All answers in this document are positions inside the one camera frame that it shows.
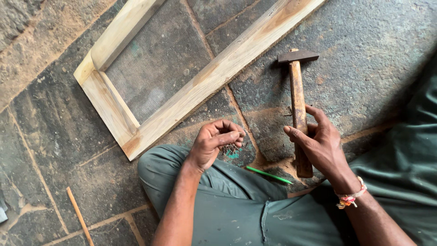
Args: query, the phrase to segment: hand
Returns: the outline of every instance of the hand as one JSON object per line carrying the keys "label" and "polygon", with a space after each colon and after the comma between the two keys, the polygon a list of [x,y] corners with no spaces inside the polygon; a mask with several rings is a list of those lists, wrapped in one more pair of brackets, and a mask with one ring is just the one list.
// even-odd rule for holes
{"label": "hand", "polygon": [[314,137],[310,138],[290,126],[285,126],[284,132],[291,142],[302,147],[311,164],[325,175],[337,193],[359,191],[361,186],[344,156],[340,133],[321,109],[309,105],[305,105],[305,109],[318,123],[308,124],[308,133]]}
{"label": "hand", "polygon": [[185,162],[204,172],[213,164],[221,147],[231,143],[241,147],[245,135],[241,126],[227,119],[208,123],[200,129]]}

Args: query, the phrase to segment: wire mesh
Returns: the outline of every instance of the wire mesh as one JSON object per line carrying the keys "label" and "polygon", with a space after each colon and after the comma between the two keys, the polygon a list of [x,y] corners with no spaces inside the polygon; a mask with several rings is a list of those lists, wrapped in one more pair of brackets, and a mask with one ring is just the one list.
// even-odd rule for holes
{"label": "wire mesh", "polygon": [[214,54],[226,53],[246,40],[249,26],[267,22],[285,2],[166,0],[105,72],[143,124],[211,61],[205,40]]}

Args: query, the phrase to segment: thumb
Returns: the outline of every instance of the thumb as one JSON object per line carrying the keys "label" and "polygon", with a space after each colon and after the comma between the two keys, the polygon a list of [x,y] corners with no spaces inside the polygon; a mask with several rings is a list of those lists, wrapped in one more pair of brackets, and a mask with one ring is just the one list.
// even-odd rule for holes
{"label": "thumb", "polygon": [[240,132],[235,130],[232,132],[228,132],[212,137],[209,140],[209,144],[211,148],[217,148],[219,146],[235,143],[235,141],[237,141],[239,137],[240,137]]}
{"label": "thumb", "polygon": [[284,126],[284,132],[290,137],[290,140],[299,144],[303,149],[311,149],[317,144],[316,140],[308,137],[303,132],[291,126]]}

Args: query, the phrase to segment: hammer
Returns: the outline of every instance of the hammer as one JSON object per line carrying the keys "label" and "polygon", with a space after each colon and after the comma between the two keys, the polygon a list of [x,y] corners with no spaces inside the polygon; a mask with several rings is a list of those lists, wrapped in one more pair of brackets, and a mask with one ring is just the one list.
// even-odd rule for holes
{"label": "hammer", "polygon": [[[293,115],[293,127],[308,135],[306,122],[305,100],[303,96],[301,62],[315,61],[319,54],[308,51],[291,49],[290,52],[280,54],[277,57],[278,63],[289,63],[291,107]],[[295,157],[297,164],[297,175],[299,178],[312,178],[312,165],[305,155],[303,149],[295,143]]]}

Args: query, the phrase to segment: green trousers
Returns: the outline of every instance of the green trousers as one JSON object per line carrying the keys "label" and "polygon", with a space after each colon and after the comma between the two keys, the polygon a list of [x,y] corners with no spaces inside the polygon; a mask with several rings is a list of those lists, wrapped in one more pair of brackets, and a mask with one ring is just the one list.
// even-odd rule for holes
{"label": "green trousers", "polygon": [[[406,110],[406,122],[350,166],[413,241],[435,246],[437,65],[421,84]],[[160,145],[140,158],[139,176],[160,217],[188,151]],[[336,203],[328,181],[309,194],[287,199],[283,186],[216,160],[200,180],[192,245],[359,245]]]}

